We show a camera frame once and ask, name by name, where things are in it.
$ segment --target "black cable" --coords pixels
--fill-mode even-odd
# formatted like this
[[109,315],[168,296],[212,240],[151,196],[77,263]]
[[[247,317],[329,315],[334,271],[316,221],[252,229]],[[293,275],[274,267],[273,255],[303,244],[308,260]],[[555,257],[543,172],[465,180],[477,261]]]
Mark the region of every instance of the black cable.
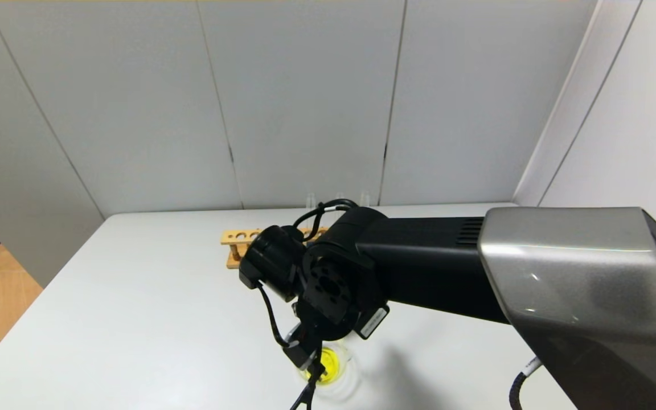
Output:
[[263,300],[265,301],[265,306],[268,307],[268,315],[270,315],[270,327],[273,329],[273,336],[275,337],[275,342],[278,342],[278,345],[282,347],[289,347],[290,343],[285,342],[285,340],[280,335],[278,324],[275,321],[275,314],[273,313],[273,306],[270,304],[270,298],[268,298],[268,294],[266,294],[265,290],[263,289],[263,284],[258,282],[257,288],[260,290],[260,293],[263,294]]
[[336,199],[333,199],[333,200],[329,200],[328,202],[325,203],[326,207],[335,207],[336,205],[346,205],[346,207],[349,207],[349,208],[358,208],[359,207],[359,205],[357,203],[353,202],[353,200],[349,200],[349,199],[346,199],[346,198],[336,198]]
[[324,213],[326,213],[325,209],[330,208],[330,207],[336,207],[336,210],[341,210],[341,211],[348,211],[350,208],[357,208],[359,207],[353,200],[349,200],[346,198],[337,198],[333,200],[329,200],[326,203],[319,203],[318,207],[315,208],[315,210],[310,210],[310,212],[307,212],[305,215],[302,215],[302,217],[297,218],[295,223],[292,225],[295,226],[295,228],[298,228],[300,226],[300,223],[302,221],[307,220],[310,217],[315,217],[315,220],[313,220],[313,229],[310,231],[310,234],[302,239],[303,242],[310,241],[310,239],[314,238],[315,235],[318,233],[318,228],[320,228],[320,223],[321,223],[321,217],[323,216]]
[[520,388],[526,379],[528,377],[523,372],[520,372],[515,377],[515,380],[513,380],[512,386],[510,386],[510,408],[512,410],[523,410],[523,407],[520,405]]
[[318,365],[315,366],[315,369],[318,371],[313,371],[313,373],[310,373],[310,378],[307,380],[307,384],[302,389],[302,392],[300,392],[300,395],[297,396],[297,400],[292,403],[290,410],[296,410],[301,403],[305,403],[306,410],[312,410],[313,394],[315,394],[315,384],[318,383],[318,380],[320,380],[321,376],[323,376],[323,372],[325,372],[325,367],[323,367],[323,364],[321,363],[322,354],[323,348],[321,347],[318,349],[317,355],[313,359],[313,363],[318,363]]
[[543,363],[541,363],[541,360],[536,356],[533,360],[528,362],[523,371],[521,371],[520,374],[515,377],[515,380],[513,380],[509,394],[510,408],[512,408],[512,410],[523,410],[523,407],[520,405],[520,388],[523,386],[523,382],[525,382],[526,379],[528,379],[528,377],[530,377],[531,374],[541,366],[543,366]]

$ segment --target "white wall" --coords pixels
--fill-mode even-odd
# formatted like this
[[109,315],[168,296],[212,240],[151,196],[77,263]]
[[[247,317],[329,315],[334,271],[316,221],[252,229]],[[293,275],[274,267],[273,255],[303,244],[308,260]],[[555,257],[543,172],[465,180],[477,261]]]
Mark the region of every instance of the white wall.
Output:
[[106,218],[240,207],[195,2],[0,2],[0,28]]
[[595,4],[409,1],[381,203],[512,198]]
[[541,205],[641,206],[656,218],[656,0],[642,2]]
[[246,208],[376,203],[403,5],[200,3]]
[[509,200],[593,3],[0,2],[0,239],[46,283],[119,212]]
[[47,285],[102,221],[0,37],[0,240]]
[[578,135],[632,23],[640,0],[599,0],[576,60],[515,190],[513,202],[537,207]]

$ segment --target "silver robot arm casing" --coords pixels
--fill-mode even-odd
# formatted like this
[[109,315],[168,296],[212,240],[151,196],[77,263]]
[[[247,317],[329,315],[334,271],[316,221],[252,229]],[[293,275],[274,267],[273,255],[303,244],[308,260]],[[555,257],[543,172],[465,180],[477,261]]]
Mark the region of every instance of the silver robot arm casing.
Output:
[[581,409],[656,408],[656,221],[494,208],[479,253],[508,321]]

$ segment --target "label sticker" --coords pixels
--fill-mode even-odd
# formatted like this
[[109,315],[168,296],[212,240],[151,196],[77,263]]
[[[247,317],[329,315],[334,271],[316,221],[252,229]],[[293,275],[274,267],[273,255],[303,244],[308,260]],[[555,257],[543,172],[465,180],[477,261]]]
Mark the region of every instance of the label sticker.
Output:
[[376,313],[369,319],[368,322],[366,322],[366,325],[361,329],[361,334],[364,335],[364,337],[369,337],[371,333],[376,329],[376,326],[381,323],[381,320],[383,320],[384,317],[386,317],[386,314],[388,312],[386,311],[385,308],[378,309]]

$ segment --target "white table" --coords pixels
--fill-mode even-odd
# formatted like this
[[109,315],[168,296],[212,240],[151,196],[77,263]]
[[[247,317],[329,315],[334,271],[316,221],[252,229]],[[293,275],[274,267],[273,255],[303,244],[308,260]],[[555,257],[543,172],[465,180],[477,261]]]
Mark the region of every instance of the white table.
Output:
[[[508,203],[379,207],[390,217],[478,216]],[[224,267],[226,229],[292,223],[305,210],[116,215],[0,343],[0,410],[285,410],[304,382],[270,333],[260,294]],[[326,215],[332,223],[338,213]],[[297,322],[273,297],[283,333]],[[348,338],[362,383],[315,410],[508,408],[533,353],[515,330],[391,304],[372,337]],[[526,410],[573,408],[544,369]]]

